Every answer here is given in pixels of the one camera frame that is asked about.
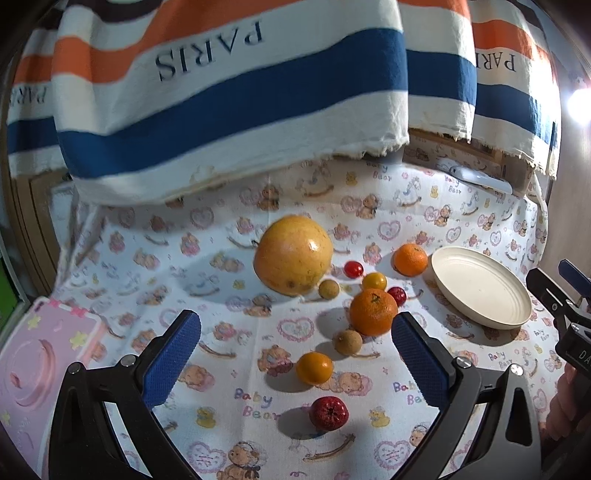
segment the striped towel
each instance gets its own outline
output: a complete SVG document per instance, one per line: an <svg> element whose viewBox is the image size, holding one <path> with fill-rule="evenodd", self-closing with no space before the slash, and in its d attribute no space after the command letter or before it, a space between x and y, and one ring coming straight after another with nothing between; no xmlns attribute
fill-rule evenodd
<svg viewBox="0 0 591 480"><path fill-rule="evenodd" d="M555 177L560 97L535 12L399 3L62 0L17 68L11 174L67 164L88 202L160 202L301 160L380 155L415 128Z"/></svg>
<svg viewBox="0 0 591 480"><path fill-rule="evenodd" d="M408 60L408 126L470 140L476 57L468 0L399 0Z"/></svg>
<svg viewBox="0 0 591 480"><path fill-rule="evenodd" d="M535 12L517 0L469 5L478 73L472 137L556 177L560 97Z"/></svg>
<svg viewBox="0 0 591 480"><path fill-rule="evenodd" d="M393 0L70 0L43 35L15 87L51 82L53 118L15 112L9 153L53 152L57 137L90 202L159 202L408 142Z"/></svg>

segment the hand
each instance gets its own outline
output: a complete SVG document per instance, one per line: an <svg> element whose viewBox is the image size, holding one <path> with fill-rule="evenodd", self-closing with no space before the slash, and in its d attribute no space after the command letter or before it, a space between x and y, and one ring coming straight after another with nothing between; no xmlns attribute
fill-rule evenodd
<svg viewBox="0 0 591 480"><path fill-rule="evenodd" d="M558 379L558 393L550 401L550 412L546 418L546 430L554 440L567 437L573 430L572 422L577 414L574 403L573 380L577 371L570 364L564 366L564 373ZM584 432L591 426L591 412L576 426L577 432Z"/></svg>

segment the white plate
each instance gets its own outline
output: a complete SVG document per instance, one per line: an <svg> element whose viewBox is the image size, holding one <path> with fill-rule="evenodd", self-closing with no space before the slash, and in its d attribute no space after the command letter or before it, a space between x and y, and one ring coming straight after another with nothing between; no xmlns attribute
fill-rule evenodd
<svg viewBox="0 0 591 480"><path fill-rule="evenodd" d="M511 330L530 318L525 286L491 257L469 248L442 247L431 256L431 264L445 298L470 320Z"/></svg>

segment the pink box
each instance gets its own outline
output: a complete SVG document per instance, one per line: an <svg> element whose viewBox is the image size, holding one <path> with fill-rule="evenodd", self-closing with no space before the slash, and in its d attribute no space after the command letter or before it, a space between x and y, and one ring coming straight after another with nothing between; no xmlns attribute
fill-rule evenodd
<svg viewBox="0 0 591 480"><path fill-rule="evenodd" d="M39 475L66 369L88 365L105 331L99 316L40 297L0 352L0 421Z"/></svg>

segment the tangerine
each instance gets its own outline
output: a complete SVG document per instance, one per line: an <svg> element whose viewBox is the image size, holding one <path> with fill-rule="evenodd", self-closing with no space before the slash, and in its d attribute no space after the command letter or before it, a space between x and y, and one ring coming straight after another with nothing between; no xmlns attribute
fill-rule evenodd
<svg viewBox="0 0 591 480"><path fill-rule="evenodd" d="M425 250L416 244L404 244L392 256L392 268L406 277L416 277L429 265Z"/></svg>
<svg viewBox="0 0 591 480"><path fill-rule="evenodd" d="M378 288L367 288L351 302L349 321L362 335L375 337L389 332L398 314L396 300Z"/></svg>
<svg viewBox="0 0 591 480"><path fill-rule="evenodd" d="M295 364L298 378L308 385L322 385L328 382L332 372L332 360L319 352L304 353Z"/></svg>

